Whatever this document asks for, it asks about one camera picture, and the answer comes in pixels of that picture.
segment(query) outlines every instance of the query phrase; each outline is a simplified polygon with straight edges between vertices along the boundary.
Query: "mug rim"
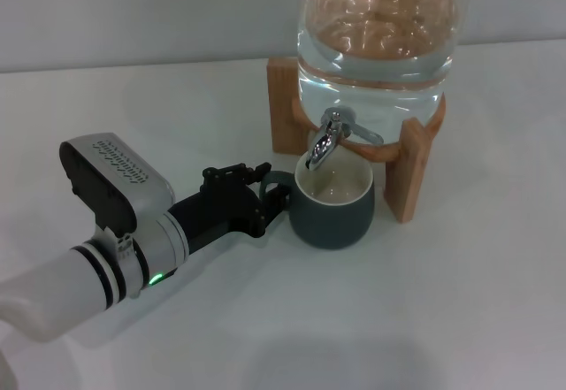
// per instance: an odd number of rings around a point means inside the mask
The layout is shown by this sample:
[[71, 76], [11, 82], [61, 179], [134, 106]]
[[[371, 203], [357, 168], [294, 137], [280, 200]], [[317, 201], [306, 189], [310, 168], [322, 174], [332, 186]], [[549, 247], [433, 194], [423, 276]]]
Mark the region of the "mug rim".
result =
[[[356, 153], [353, 153], [351, 151], [348, 150], [348, 153], [352, 156], [357, 156]], [[304, 153], [301, 158], [299, 159], [299, 162], [297, 163], [296, 167], [294, 168], [294, 183], [296, 184], [296, 186], [301, 190], [301, 192], [306, 195], [312, 202], [316, 203], [316, 204], [321, 204], [323, 206], [328, 206], [328, 207], [340, 207], [340, 206], [348, 206], [350, 204], [356, 203], [358, 201], [360, 201], [362, 198], [364, 198], [369, 192], [371, 187], [373, 186], [373, 169], [371, 168], [371, 163], [366, 160], [363, 157], [359, 157], [360, 160], [362, 160], [363, 165], [365, 166], [365, 170], [369, 173], [369, 181], [368, 181], [368, 185], [365, 188], [365, 190], [355, 199], [349, 201], [349, 202], [345, 202], [345, 203], [328, 203], [328, 202], [322, 202], [320, 200], [317, 200], [316, 198], [314, 198], [312, 195], [307, 194], [305, 192], [305, 190], [302, 188], [301, 183], [298, 180], [298, 176], [299, 176], [299, 171], [301, 169], [306, 169], [306, 165], [305, 162], [307, 161], [307, 155], [309, 153], [306, 152]]]

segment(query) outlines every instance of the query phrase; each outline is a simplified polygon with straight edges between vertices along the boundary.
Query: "mug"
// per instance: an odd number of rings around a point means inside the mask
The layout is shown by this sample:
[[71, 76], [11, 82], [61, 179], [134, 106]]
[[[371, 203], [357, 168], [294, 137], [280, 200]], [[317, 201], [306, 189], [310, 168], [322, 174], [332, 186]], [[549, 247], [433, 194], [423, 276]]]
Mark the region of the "mug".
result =
[[362, 238], [373, 220], [375, 189], [370, 163], [343, 147], [315, 170], [302, 155], [294, 174], [269, 172], [259, 198], [271, 184], [290, 188], [289, 218], [295, 233], [312, 246], [341, 249]]

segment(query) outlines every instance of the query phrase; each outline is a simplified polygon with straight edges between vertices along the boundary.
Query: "faucet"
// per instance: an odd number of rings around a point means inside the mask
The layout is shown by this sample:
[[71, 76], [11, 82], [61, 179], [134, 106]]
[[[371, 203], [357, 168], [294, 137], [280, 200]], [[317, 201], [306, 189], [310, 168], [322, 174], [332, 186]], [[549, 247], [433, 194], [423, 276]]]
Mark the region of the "faucet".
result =
[[305, 165], [316, 170], [334, 151], [342, 138], [355, 134], [372, 145], [383, 145], [383, 138], [356, 123], [356, 114], [349, 107], [331, 107], [321, 118], [321, 127], [309, 146]]

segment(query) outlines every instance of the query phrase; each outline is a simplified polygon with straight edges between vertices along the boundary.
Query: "glass water jug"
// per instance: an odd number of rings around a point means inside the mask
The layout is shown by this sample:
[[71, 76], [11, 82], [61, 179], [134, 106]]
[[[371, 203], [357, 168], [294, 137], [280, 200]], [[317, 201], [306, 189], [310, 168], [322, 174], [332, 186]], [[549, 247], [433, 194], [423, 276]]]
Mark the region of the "glass water jug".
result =
[[[299, 95], [311, 122], [340, 107], [387, 144], [439, 106], [467, 0], [304, 0]], [[356, 134], [351, 141], [368, 143]]]

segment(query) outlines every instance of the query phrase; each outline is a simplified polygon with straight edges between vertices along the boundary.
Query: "wooden stand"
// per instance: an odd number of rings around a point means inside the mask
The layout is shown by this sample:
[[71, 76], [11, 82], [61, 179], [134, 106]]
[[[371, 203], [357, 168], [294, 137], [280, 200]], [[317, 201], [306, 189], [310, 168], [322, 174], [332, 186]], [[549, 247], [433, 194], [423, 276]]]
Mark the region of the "wooden stand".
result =
[[[298, 92], [296, 58], [271, 58], [267, 64], [267, 86], [272, 116], [273, 151], [302, 155], [308, 148], [310, 131], [317, 131], [302, 110]], [[413, 219], [417, 207], [432, 140], [439, 132], [446, 114], [446, 98], [426, 126], [415, 119], [403, 121], [399, 141], [381, 147], [342, 141], [373, 163], [386, 164], [384, 197], [389, 208], [401, 223]]]

